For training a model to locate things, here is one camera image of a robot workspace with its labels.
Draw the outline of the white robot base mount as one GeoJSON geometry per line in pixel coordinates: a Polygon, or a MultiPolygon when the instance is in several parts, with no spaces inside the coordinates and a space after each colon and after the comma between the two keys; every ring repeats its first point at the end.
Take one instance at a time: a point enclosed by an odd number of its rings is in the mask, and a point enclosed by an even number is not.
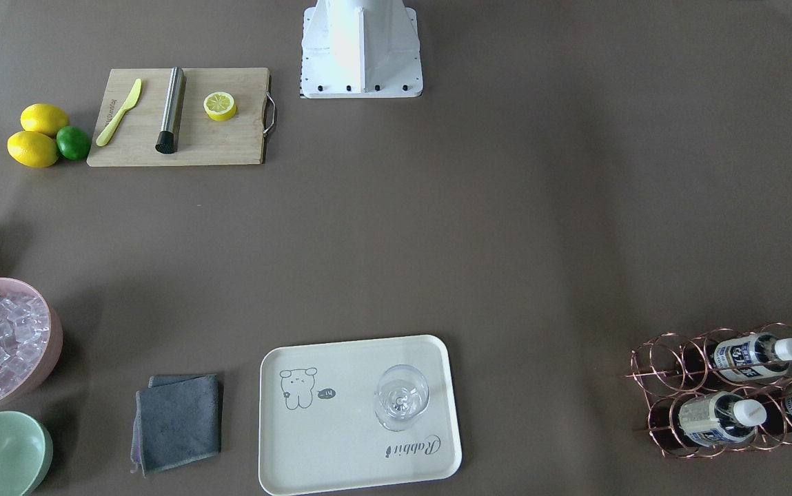
{"type": "Polygon", "coordinates": [[[318,1],[304,10],[304,99],[395,99],[423,93],[415,9],[402,1],[318,1]]]}

